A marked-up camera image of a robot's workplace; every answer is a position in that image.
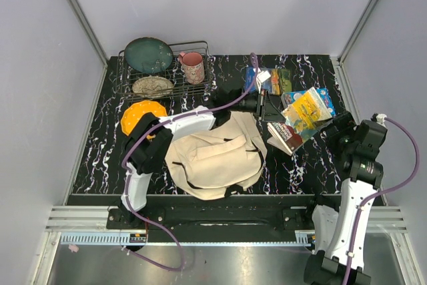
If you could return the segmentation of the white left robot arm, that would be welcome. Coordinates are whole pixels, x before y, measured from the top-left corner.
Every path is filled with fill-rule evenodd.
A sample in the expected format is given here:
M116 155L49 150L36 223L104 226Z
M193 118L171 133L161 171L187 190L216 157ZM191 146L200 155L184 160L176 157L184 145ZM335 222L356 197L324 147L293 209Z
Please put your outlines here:
M148 186L162 166L178 188L200 200L244 193L259 180L268 154L259 119L285 120L267 91L221 90L172 116L131 106L122 119L128 139L121 221L131 229L143 224Z

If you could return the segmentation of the cream canvas student bag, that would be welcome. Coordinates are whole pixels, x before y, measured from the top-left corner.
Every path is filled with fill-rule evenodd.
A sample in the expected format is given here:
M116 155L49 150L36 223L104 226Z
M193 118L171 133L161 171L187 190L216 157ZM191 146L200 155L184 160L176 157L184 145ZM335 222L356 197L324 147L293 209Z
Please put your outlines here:
M267 153L254 116L233 111L223 125L172 142L165 162L177 187L198 199L216 200L254 185Z

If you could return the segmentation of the Animal Farm paperback book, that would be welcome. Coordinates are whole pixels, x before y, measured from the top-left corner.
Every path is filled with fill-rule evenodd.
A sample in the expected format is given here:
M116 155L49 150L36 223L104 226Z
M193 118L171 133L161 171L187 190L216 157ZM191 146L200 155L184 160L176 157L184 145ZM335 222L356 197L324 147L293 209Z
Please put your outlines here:
M283 93L292 91L292 71L287 68L262 68L262 72L268 72L270 77L262 83L262 89L269 92L270 95L281 95ZM246 67L246 83L245 90L247 90L255 76L253 67ZM250 92L257 91L257 85L250 89Z

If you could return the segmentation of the yellow picture book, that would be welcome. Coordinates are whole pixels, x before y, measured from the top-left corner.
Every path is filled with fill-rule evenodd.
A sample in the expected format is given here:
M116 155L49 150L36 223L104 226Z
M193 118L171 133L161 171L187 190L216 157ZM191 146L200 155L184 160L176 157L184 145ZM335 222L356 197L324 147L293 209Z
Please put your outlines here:
M281 94L285 122L267 123L267 142L289 156L310 140L332 119L335 109L326 88L310 88Z

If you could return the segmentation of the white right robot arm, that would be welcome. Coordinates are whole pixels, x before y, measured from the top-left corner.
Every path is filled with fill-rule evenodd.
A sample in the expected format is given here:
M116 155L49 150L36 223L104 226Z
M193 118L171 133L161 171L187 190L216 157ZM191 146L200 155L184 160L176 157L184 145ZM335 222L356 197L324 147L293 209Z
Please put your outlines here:
M325 121L321 133L342 178L339 204L318 196L303 212L315 230L314 251L304 270L306 284L370 284L364 271L364 241L370 210L384 175L377 162L387 129L376 121L356 123L348 111Z

